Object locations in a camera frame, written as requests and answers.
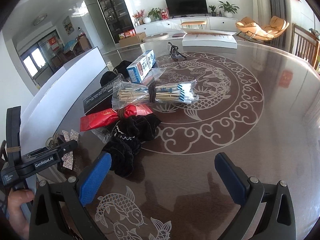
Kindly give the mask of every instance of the metal screw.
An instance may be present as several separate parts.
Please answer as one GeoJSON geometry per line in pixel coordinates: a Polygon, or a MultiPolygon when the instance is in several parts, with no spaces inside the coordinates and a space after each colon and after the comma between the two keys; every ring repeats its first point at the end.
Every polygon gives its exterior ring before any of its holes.
{"type": "Polygon", "coordinates": [[[250,177],[250,181],[252,182],[252,183],[258,183],[258,179],[257,179],[257,177],[255,177],[255,176],[252,176],[252,177],[250,177]]]}
{"type": "Polygon", "coordinates": [[[284,180],[281,180],[281,181],[280,181],[280,185],[281,185],[282,187],[286,187],[286,186],[287,186],[287,183],[286,183],[284,180]]]}
{"type": "Polygon", "coordinates": [[[76,177],[75,176],[71,176],[71,177],[69,177],[68,181],[70,183],[75,182],[76,181],[76,177]]]}
{"type": "Polygon", "coordinates": [[[47,183],[46,180],[41,180],[41,181],[39,182],[39,186],[40,186],[40,187],[43,187],[46,183],[47,183]]]}

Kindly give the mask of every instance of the white planter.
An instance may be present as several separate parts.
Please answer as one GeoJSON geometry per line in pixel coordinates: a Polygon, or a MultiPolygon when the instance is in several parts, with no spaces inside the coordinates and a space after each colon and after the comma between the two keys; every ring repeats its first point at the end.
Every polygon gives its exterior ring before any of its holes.
{"type": "Polygon", "coordinates": [[[144,22],[144,23],[151,23],[151,19],[150,19],[149,17],[145,17],[145,18],[143,19],[143,22],[144,22]]]}
{"type": "Polygon", "coordinates": [[[233,13],[232,12],[224,12],[224,15],[228,18],[232,18],[233,17],[233,13]]]}

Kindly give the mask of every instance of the blue gripper pad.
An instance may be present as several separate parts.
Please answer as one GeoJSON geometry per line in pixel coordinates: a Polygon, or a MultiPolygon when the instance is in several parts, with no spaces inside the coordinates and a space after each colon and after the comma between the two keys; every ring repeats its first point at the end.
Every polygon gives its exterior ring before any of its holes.
{"type": "Polygon", "coordinates": [[[243,206],[246,202],[246,187],[241,182],[240,178],[236,174],[236,171],[234,170],[234,168],[237,167],[231,162],[233,165],[232,167],[228,161],[221,153],[218,153],[214,159],[214,167],[226,186],[233,202],[243,206]]]}
{"type": "Polygon", "coordinates": [[[93,201],[102,181],[107,175],[111,167],[111,155],[105,153],[99,162],[95,165],[87,179],[81,185],[79,190],[79,200],[82,206],[85,206],[93,201]]]}

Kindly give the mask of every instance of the white tv cabinet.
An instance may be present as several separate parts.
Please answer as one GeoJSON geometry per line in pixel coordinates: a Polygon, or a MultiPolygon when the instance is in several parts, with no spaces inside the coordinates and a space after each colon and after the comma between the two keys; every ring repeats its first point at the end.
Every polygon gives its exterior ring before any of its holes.
{"type": "MultiPolygon", "coordinates": [[[[142,24],[136,26],[134,29],[136,33],[145,32],[147,36],[159,34],[159,33],[181,33],[181,23],[189,21],[203,21],[206,20],[207,24],[203,25],[203,29],[207,30],[221,30],[221,31],[232,31],[236,32],[236,22],[235,18],[226,17],[183,17],[183,18],[173,18],[164,21],[155,21],[147,24],[142,24]]],[[[198,25],[192,25],[192,28],[198,29],[198,25]]]]}

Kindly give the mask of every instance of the white sheer curtain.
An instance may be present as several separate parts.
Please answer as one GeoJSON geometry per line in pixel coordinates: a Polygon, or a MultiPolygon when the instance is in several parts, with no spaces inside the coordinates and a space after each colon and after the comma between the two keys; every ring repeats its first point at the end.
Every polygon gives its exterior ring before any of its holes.
{"type": "Polygon", "coordinates": [[[270,23],[270,0],[253,0],[253,20],[260,26],[270,23]]]}

